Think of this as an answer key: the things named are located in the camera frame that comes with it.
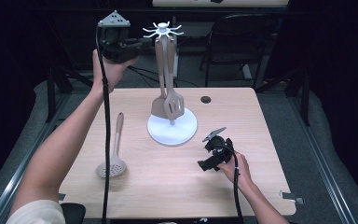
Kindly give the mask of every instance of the white round base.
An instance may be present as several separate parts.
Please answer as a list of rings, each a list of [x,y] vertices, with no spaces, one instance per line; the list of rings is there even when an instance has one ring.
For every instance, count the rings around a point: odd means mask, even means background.
[[[151,115],[147,122],[147,130],[158,143],[168,147],[177,147],[194,136],[197,130],[197,119],[187,108],[185,108],[185,114],[177,118],[174,124],[171,124],[169,119]]]

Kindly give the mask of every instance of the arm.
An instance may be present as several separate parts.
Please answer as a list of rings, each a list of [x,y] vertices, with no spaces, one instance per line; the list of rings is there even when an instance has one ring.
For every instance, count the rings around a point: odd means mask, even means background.
[[[71,169],[103,102],[101,66],[97,51],[92,55],[94,80],[79,107],[43,142],[31,158],[17,190],[10,214],[36,200],[58,201],[62,181]],[[124,70],[136,59],[122,64],[103,61],[109,91],[121,80]]]
[[[255,212],[258,223],[288,223],[288,221],[269,203],[258,186],[252,181],[249,172],[249,164],[245,156],[239,152],[235,152],[238,158],[238,166],[240,167],[240,175],[238,177],[238,188],[245,196]],[[234,181],[234,158],[228,163],[221,163],[218,167],[225,173],[228,180]]]

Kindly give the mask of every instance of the spider-shaped rack top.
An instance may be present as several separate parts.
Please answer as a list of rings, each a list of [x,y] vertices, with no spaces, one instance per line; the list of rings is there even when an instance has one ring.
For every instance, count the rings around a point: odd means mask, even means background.
[[[166,22],[161,22],[158,25],[156,25],[153,22],[153,25],[157,28],[156,30],[147,30],[147,29],[143,28],[144,31],[154,32],[152,35],[144,35],[144,37],[152,37],[153,35],[158,35],[158,37],[161,37],[162,35],[166,35],[167,37],[169,37],[169,34],[174,34],[174,35],[182,35],[182,34],[184,34],[183,32],[182,33],[176,33],[176,32],[172,31],[172,30],[177,30],[177,29],[181,28],[182,25],[179,25],[178,27],[174,27],[174,28],[168,28],[168,26],[170,25],[169,21],[167,23]]]

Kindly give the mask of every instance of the sleeve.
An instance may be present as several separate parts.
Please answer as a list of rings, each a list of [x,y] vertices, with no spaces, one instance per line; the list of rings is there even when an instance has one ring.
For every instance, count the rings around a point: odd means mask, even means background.
[[[64,224],[61,206],[52,200],[38,200],[27,203],[14,212],[8,219],[7,224]]]

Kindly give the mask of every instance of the wooden table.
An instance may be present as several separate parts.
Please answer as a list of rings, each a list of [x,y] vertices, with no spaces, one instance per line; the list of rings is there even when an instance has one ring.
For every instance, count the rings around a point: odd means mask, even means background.
[[[202,143],[211,131],[227,127],[219,135],[230,138],[250,165],[254,182],[283,215],[296,207],[280,196],[290,192],[255,92],[250,88],[176,89],[197,120],[194,137],[179,147],[164,147],[148,134],[146,124],[156,89],[115,89],[111,94],[112,133],[119,112],[124,124],[119,157],[125,173],[111,178],[109,218],[235,217],[233,186],[222,172],[203,172],[197,161],[211,156]],[[202,96],[211,97],[208,104]],[[104,162],[105,122],[103,106],[94,120],[75,164],[63,181],[63,203],[82,203],[86,217],[102,217],[104,180],[95,168]],[[245,216],[253,211],[240,194]]]
[[[286,7],[288,0],[153,0],[154,7]]]

